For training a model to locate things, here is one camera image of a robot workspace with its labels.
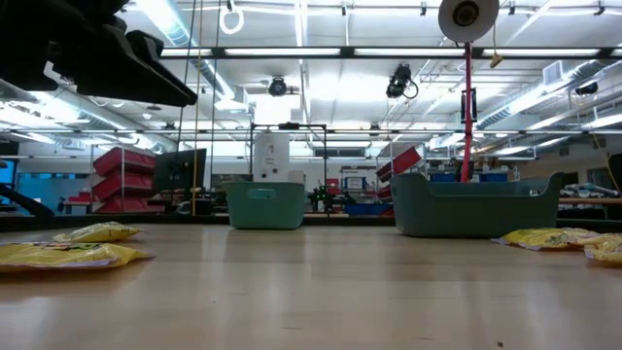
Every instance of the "yellow snack bag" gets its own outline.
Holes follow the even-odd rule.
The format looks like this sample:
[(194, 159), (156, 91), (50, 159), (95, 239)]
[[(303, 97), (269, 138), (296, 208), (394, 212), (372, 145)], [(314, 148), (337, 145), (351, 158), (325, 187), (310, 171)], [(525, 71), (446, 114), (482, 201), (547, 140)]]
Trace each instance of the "yellow snack bag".
[(71, 233), (59, 234), (54, 237), (54, 241), (83, 243), (113, 242), (125, 240), (138, 232), (140, 232), (140, 229), (138, 228), (127, 227), (119, 223), (110, 222), (80, 228)]
[(582, 240), (595, 236), (598, 234), (581, 228), (533, 228), (515, 230), (493, 241), (530, 250), (579, 249), (583, 247)]
[(39, 268), (101, 268), (153, 255), (109, 243), (0, 244), (0, 272)]
[(622, 235), (603, 234), (585, 246), (585, 256), (602, 263), (622, 265)]

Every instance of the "basket handle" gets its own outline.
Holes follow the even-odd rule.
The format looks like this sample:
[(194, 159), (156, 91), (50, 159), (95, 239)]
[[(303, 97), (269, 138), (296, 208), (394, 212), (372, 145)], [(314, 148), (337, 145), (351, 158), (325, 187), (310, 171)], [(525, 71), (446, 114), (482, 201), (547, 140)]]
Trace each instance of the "basket handle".
[(276, 191), (272, 189), (251, 189), (247, 192), (250, 199), (274, 199)]

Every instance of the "red pole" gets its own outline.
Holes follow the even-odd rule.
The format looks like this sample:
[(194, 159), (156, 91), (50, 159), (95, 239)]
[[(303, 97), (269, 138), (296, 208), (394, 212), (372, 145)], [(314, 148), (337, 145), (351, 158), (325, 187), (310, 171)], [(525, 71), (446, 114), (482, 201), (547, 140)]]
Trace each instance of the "red pole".
[(463, 161), (462, 182), (468, 182), (468, 163), (470, 162), (470, 144), (473, 140), (473, 125), (471, 123), (471, 87), (470, 87), (470, 43), (465, 43), (465, 74), (466, 74), (466, 104), (465, 104), (465, 160)]

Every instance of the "computer monitor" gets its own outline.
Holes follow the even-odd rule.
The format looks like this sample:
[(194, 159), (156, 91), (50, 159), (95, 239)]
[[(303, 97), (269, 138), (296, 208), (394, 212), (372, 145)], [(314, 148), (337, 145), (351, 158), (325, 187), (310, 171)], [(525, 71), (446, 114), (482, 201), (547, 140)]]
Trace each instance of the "computer monitor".
[[(194, 182), (194, 153), (196, 152), (196, 183)], [(162, 191), (185, 190), (203, 187), (207, 150), (172, 152), (155, 157), (155, 174), (152, 189)]]

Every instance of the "plastic tub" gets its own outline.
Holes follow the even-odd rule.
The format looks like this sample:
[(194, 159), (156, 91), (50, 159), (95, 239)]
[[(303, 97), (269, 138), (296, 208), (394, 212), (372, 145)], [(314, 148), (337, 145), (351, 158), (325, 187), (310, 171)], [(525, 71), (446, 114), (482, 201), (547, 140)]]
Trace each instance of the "plastic tub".
[(398, 175), (391, 182), (396, 225), (409, 236), (439, 238), (499, 238), (520, 228), (554, 228), (562, 176), (451, 184)]
[(298, 183), (223, 183), (229, 221), (240, 229), (296, 229), (304, 217), (306, 193)]

